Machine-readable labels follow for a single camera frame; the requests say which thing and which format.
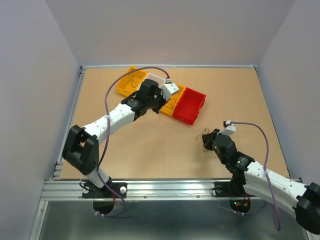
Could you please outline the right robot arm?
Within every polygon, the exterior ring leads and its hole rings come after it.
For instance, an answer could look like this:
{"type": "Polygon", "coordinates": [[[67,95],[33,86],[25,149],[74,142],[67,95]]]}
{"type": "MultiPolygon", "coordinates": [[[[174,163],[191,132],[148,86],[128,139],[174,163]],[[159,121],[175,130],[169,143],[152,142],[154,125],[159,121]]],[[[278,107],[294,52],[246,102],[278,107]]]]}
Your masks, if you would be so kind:
{"type": "Polygon", "coordinates": [[[202,135],[203,146],[213,151],[232,174],[231,192],[247,194],[273,204],[275,210],[291,215],[306,231],[320,233],[320,186],[306,185],[267,168],[252,157],[240,152],[229,135],[219,129],[202,135]]]}

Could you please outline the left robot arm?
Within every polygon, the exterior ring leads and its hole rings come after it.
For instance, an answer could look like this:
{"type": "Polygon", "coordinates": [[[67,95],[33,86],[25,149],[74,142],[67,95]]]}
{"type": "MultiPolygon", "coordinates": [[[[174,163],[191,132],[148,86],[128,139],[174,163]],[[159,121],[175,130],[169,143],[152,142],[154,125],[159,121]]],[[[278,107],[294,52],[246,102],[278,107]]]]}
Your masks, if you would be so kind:
{"type": "Polygon", "coordinates": [[[68,132],[62,157],[94,184],[100,197],[111,193],[110,177],[99,168],[99,147],[123,126],[134,122],[151,109],[158,113],[171,98],[173,83],[159,86],[151,79],[144,80],[139,90],[123,99],[115,109],[83,127],[74,125],[68,132]]]}

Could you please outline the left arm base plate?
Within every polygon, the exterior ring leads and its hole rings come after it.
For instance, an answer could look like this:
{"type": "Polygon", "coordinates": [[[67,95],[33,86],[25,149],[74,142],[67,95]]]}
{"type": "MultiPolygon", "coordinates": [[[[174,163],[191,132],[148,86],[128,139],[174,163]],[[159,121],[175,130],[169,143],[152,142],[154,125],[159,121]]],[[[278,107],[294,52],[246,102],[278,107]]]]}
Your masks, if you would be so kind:
{"type": "Polygon", "coordinates": [[[90,181],[81,181],[82,198],[93,200],[93,210],[96,216],[111,218],[121,215],[126,209],[125,198],[127,197],[128,184],[126,182],[108,181],[107,187],[99,188],[90,181]]]}

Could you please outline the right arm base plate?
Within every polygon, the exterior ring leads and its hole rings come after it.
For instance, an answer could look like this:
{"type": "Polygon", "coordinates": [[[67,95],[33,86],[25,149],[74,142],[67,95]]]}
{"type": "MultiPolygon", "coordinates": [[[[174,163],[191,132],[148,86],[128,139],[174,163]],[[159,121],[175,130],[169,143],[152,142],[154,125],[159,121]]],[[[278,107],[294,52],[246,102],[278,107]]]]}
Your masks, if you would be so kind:
{"type": "Polygon", "coordinates": [[[234,214],[242,216],[253,216],[262,210],[252,211],[251,195],[245,193],[241,185],[231,183],[230,180],[214,181],[211,195],[216,198],[227,198],[229,207],[222,207],[234,214]]]}

